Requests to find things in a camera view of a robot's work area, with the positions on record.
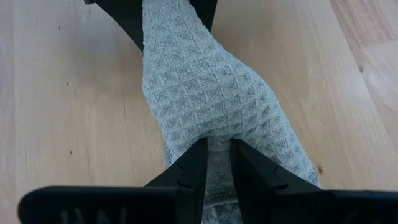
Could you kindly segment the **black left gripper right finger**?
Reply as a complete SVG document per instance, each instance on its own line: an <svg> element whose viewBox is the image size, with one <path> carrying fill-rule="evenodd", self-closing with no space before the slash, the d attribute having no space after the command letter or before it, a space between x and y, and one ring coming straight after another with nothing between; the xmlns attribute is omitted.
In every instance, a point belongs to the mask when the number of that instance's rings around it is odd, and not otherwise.
<svg viewBox="0 0 398 224"><path fill-rule="evenodd" d="M323 190L238 139L231 168L244 223L397 224L397 192Z"/></svg>

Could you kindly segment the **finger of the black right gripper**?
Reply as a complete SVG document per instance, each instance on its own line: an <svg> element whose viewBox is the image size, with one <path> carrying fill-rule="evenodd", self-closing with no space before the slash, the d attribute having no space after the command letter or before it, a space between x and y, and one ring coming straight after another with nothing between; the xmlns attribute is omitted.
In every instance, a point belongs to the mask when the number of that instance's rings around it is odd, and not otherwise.
<svg viewBox="0 0 398 224"><path fill-rule="evenodd" d="M133 40L139 50L144 49L142 31L142 0L83 0L96 4L109 14Z"/></svg>
<svg viewBox="0 0 398 224"><path fill-rule="evenodd" d="M197 16L209 32L212 29L217 3L217 0L190 0L190 4L195 8Z"/></svg>

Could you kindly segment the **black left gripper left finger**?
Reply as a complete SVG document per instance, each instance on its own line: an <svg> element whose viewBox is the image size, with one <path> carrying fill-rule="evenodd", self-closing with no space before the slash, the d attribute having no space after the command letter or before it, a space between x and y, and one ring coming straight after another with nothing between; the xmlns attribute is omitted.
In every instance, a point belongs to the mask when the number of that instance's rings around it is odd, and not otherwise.
<svg viewBox="0 0 398 224"><path fill-rule="evenodd" d="M48 186L25 194L21 223L200 223L208 163L207 140L193 144L143 187Z"/></svg>

